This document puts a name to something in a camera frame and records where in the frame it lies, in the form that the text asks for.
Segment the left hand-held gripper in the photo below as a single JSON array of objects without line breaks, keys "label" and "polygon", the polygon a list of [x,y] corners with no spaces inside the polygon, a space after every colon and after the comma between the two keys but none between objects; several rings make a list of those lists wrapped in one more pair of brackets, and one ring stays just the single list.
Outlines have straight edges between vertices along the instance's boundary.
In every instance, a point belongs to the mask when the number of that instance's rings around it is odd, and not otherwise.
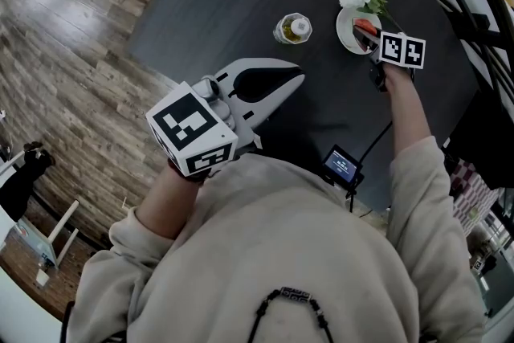
[{"label": "left hand-held gripper", "polygon": [[[255,146],[254,129],[263,123],[304,81],[302,69],[274,58],[241,58],[216,78],[183,82],[147,114],[157,142],[172,165],[191,178],[238,159]],[[212,111],[223,100],[235,119],[231,130]]]}]

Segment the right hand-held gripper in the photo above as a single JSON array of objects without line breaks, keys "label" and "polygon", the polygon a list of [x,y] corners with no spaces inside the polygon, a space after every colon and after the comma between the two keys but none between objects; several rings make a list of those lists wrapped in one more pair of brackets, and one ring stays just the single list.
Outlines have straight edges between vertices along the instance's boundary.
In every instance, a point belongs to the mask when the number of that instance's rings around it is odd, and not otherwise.
[{"label": "right hand-held gripper", "polygon": [[386,91],[384,63],[390,63],[406,71],[413,80],[415,72],[422,70],[426,54],[426,41],[409,37],[403,33],[369,31],[354,27],[353,36],[364,53],[369,54],[373,64],[370,79],[379,92]]}]

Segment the person's left hand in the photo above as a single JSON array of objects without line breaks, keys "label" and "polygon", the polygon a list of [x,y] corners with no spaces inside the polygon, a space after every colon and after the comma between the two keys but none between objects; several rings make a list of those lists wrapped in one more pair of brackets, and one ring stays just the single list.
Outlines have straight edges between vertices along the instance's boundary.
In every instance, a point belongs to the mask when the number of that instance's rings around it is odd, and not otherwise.
[{"label": "person's left hand", "polygon": [[230,106],[223,100],[212,100],[209,103],[212,111],[225,123],[231,130],[235,130],[235,119],[232,116]]}]

